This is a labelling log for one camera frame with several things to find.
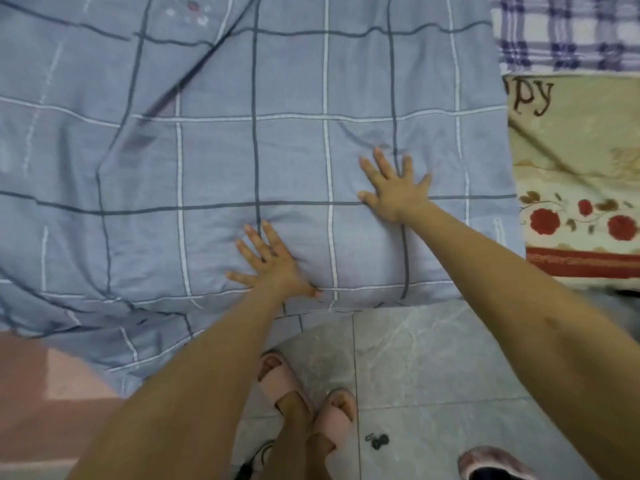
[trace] left hand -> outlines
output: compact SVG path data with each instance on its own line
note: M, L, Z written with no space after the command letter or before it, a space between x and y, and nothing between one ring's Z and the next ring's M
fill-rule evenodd
M281 292L283 299L294 296L311 296L320 298L322 293L318 288L309 284L302 276L295 259L284 245L280 236L267 221L262 221L262 229L269 240L269 245L260 238L251 226L244 226L244 233L252 242L260 257L253 254L251 249L241 239L236 240L236 247L247 263L258 273L257 275L228 271L225 276L231 281L242 283L251 288L265 284Z

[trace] forearm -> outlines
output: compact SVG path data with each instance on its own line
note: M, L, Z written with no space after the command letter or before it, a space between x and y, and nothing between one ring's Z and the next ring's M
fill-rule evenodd
M640 439L640 347L595 307L435 204L407 224L498 340L524 386L606 478ZM615 451L616 460L612 458Z
M237 423L282 300L268 285L246 293L140 387L69 478L226 475Z

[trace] left arm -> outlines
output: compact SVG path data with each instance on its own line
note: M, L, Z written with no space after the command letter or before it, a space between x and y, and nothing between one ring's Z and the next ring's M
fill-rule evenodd
M253 289L124 403L68 480L227 475L238 421L277 309L293 296L319 293L300 276L273 228L263 222L263 229L271 249L245 227L266 261L236 241L258 275L227 274Z

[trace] floral blanket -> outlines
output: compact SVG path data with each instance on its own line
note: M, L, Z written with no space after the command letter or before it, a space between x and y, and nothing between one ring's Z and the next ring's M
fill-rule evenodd
M640 289L640 80L504 83L527 259L570 285Z

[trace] hand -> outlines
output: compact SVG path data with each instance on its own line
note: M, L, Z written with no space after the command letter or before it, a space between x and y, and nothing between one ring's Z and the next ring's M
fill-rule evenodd
M364 157L360 157L360 168L376 188L377 195L361 191L358 192L358 198L383 219L406 223L412 211L428 201L427 190L431 183L431 174L428 173L422 177L420 183L414 184L411 156L405 155L403 158L402 177L396 175L396 171L389 165L379 148L373 150L373 158L380 171Z
M241 239L236 240L238 251L258 274L251 275L228 271L225 276L231 281L242 283L251 288L261 284L273 286L277 292L282 293L283 300L300 295L320 298L322 296L321 291L311 286L307 279L300 274L296 261L271 224L267 221L262 221L262 229L269 240L268 246L251 226L244 226L245 234L256 251L258 251L258 254L260 254L260 257L253 254L244 241Z

